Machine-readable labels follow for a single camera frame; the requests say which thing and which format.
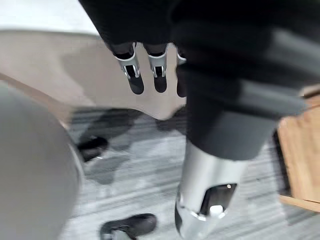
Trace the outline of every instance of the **beige surface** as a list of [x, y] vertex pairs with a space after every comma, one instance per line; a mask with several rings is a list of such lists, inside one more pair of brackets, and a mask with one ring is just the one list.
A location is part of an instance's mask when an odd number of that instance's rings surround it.
[[280, 202], [320, 213], [320, 203], [281, 195]]
[[320, 96], [307, 102], [303, 115], [280, 122], [278, 136], [292, 197], [320, 203]]
[[[131, 108], [164, 120], [186, 101], [176, 93], [176, 49], [172, 45], [168, 49], [168, 88], [164, 93], [156, 92], [147, 53], [138, 46], [144, 92], [135, 95], [117, 60], [97, 36], [2, 31], [0, 42], [1, 80], [16, 80], [20, 83], [16, 87], [24, 92], [27, 87], [28, 93], [34, 89], [45, 97], [44, 104], [50, 99], [67, 108], [67, 112], [78, 106]], [[54, 113], [59, 112], [60, 107], [53, 105], [51, 108], [58, 108]]]

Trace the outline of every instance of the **silver metal cylinder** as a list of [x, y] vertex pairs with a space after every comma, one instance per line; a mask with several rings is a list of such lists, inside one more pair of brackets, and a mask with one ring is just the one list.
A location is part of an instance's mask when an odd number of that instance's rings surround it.
[[[226, 214], [233, 186], [240, 181], [247, 164], [215, 157], [187, 142], [175, 206], [176, 227], [183, 238], [201, 240], [214, 229]], [[210, 198], [207, 205], [205, 198]]]

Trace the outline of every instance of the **shoe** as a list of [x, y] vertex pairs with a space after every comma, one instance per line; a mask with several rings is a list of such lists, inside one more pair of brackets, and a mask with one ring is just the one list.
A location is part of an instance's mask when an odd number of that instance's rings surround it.
[[86, 163], [101, 155], [107, 149], [108, 145], [108, 141], [105, 138], [95, 136], [89, 141], [80, 143], [77, 148]]
[[155, 230], [157, 217], [151, 213], [139, 214], [122, 220], [108, 221], [100, 228], [101, 240], [113, 240], [114, 231], [122, 231], [135, 240], [136, 237], [146, 235]]

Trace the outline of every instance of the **wooden table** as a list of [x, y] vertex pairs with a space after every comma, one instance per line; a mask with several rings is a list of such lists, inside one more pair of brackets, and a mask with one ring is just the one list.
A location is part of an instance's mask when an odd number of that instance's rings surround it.
[[291, 188], [283, 203], [320, 212], [320, 95], [306, 100], [309, 109], [280, 121], [278, 137]]

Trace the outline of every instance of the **gray carpet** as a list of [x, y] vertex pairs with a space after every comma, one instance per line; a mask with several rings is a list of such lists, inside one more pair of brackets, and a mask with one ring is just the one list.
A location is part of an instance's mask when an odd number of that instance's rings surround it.
[[[178, 240], [174, 204], [185, 152], [186, 113], [158, 121], [135, 110], [83, 109], [72, 120], [77, 143], [98, 135], [109, 140], [102, 158], [85, 166], [86, 180], [61, 240], [99, 240], [106, 222], [153, 213], [158, 227], [141, 240]], [[283, 205], [284, 167], [270, 139], [251, 162], [229, 212], [208, 237], [214, 240], [316, 240], [320, 215]]]

